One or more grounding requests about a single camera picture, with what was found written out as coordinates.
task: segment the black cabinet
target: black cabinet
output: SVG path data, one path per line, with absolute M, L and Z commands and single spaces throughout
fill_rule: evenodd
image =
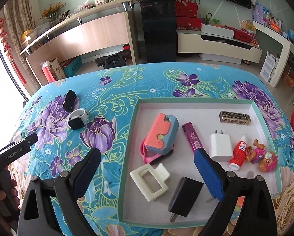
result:
M 175 62 L 177 50 L 175 1 L 140 2 L 147 63 Z

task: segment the teal box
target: teal box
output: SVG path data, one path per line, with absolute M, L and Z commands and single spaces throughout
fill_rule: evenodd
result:
M 82 64 L 82 59 L 80 56 L 77 56 L 62 62 L 61 67 L 63 68 L 66 77 L 72 77 L 75 75 L 78 69 L 80 69 Z

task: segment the purple basket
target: purple basket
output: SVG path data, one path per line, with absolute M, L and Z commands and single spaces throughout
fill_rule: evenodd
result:
M 263 14 L 263 6 L 255 4 L 253 6 L 253 21 L 265 25 Z

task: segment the blue globe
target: blue globe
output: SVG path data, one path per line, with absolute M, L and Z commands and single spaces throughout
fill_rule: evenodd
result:
M 291 42 L 293 42 L 294 41 L 294 31 L 293 30 L 288 30 L 287 34 L 288 34 L 289 40 Z

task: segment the black watch face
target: black watch face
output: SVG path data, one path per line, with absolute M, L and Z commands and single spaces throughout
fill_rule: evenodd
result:
M 72 130 L 79 130 L 83 126 L 85 126 L 81 118 L 75 118 L 75 119 L 69 120 L 68 125 L 71 127 Z

